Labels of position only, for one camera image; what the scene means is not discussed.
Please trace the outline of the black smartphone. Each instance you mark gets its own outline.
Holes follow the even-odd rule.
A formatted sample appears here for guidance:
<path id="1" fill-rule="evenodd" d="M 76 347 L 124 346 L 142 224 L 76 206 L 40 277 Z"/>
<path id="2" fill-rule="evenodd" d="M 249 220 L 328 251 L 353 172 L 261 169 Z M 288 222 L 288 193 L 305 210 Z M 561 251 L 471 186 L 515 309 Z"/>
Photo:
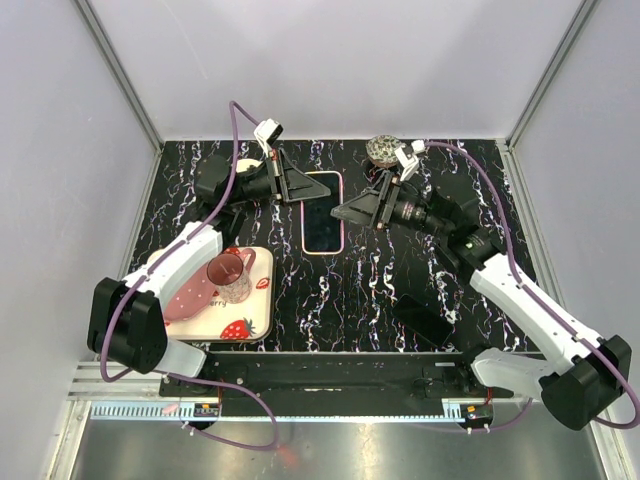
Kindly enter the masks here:
<path id="1" fill-rule="evenodd" d="M 433 347 L 443 347 L 454 332 L 454 326 L 439 311 L 410 295 L 400 297 L 392 307 L 392 315 Z"/>

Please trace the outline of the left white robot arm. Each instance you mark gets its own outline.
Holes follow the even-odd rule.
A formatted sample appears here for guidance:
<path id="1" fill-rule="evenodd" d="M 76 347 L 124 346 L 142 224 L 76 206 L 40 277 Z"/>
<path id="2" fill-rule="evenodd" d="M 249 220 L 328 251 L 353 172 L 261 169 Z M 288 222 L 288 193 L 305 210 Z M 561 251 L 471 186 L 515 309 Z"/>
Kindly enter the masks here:
<path id="1" fill-rule="evenodd" d="M 240 205 L 265 199 L 285 204 L 324 198 L 330 189 L 294 166 L 281 148 L 263 162 L 237 169 L 221 156 L 203 160 L 194 183 L 199 217 L 154 261 L 129 276 L 104 278 L 93 293 L 88 348 L 99 354 L 103 379 L 110 360 L 127 372 L 162 372 L 181 377 L 196 396 L 215 386 L 216 372 L 205 365 L 204 351 L 168 337 L 163 315 L 180 287 L 230 246 L 244 220 Z"/>

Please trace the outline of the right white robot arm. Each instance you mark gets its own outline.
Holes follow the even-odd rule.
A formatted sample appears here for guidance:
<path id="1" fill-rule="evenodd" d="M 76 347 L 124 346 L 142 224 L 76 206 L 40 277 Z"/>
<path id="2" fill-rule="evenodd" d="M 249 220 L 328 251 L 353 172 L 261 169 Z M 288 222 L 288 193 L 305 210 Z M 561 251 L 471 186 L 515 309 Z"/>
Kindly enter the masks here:
<path id="1" fill-rule="evenodd" d="M 384 230 L 402 225 L 431 236 L 439 261 L 498 306 L 534 342 L 536 360 L 479 347 L 454 371 L 466 396 L 487 387 L 509 390 L 544 404 L 571 430 L 597 419 L 624 393 L 631 346 L 620 336 L 604 338 L 542 291 L 479 223 L 479 199 L 457 175 L 446 175 L 426 195 L 386 172 L 359 196 L 335 207 L 333 217 Z"/>

